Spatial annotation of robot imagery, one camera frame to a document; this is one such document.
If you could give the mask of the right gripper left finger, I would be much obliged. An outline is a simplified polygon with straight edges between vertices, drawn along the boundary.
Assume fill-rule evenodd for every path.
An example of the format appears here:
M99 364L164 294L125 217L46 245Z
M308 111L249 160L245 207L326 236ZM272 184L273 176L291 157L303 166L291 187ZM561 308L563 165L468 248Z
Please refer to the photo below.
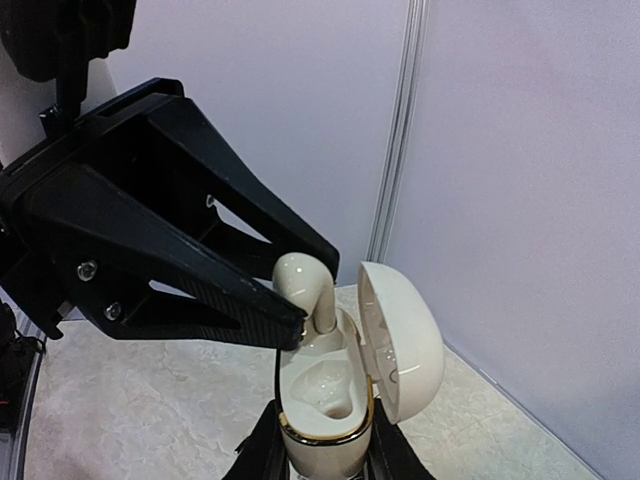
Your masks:
M251 434L237 449L227 480L276 480L288 478L288 458L280 433L276 402L263 410Z

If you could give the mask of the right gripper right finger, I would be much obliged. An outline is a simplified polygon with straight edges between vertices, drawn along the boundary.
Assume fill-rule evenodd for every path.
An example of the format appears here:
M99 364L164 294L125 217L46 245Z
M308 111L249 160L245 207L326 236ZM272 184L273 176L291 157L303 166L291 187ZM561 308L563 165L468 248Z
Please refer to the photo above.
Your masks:
M422 464L401 429L386 417L374 399L369 444L369 478L376 480L435 480Z

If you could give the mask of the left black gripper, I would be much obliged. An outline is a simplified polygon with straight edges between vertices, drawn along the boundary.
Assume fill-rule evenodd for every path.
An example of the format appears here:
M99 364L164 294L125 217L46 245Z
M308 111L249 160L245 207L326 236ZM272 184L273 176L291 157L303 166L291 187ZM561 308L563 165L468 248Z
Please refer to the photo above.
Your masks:
M46 337L63 336L60 309L71 301L118 340L298 346L301 308L95 170L67 164L40 180L59 162L30 161L76 122L56 105L39 121L45 139L1 170L1 287Z

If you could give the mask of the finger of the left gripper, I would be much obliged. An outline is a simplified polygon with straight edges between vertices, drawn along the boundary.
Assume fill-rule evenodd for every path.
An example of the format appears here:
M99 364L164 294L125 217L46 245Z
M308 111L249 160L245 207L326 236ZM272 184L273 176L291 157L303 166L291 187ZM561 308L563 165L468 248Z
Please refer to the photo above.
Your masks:
M292 252L320 260L337 278L338 250L252 173L192 100L174 98L149 113L146 122L151 146L168 156L171 167L264 237L217 220L204 234L204 246L263 280Z

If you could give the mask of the cream earbud charging case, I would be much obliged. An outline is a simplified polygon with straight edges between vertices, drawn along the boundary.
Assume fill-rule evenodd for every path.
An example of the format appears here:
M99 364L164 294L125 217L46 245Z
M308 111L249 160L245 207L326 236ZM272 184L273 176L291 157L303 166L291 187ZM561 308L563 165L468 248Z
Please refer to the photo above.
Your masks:
M394 425L423 411L444 373L437 323L413 284L379 263L359 267L357 320L335 303L336 328L276 360L276 409L293 468L306 479L352 479L369 466L374 399Z

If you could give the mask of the cream white earbud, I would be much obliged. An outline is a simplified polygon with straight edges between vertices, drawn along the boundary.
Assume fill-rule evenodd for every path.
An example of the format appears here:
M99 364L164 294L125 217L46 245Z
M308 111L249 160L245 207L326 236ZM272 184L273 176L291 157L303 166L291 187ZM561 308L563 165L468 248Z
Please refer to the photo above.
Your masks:
M305 253L284 254L276 261L272 280L276 292L304 310L318 334L336 328L334 281L324 263Z

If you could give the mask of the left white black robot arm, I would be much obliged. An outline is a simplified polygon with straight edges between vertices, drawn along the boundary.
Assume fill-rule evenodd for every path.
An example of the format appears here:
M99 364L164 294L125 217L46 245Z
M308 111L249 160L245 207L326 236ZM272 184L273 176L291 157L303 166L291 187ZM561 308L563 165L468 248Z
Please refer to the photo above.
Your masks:
M5 1L18 73L51 81L45 139L1 172L1 285L51 339L75 307L118 340L280 350L337 323L338 251L188 98L154 78L81 110L89 64L128 46L131 1Z

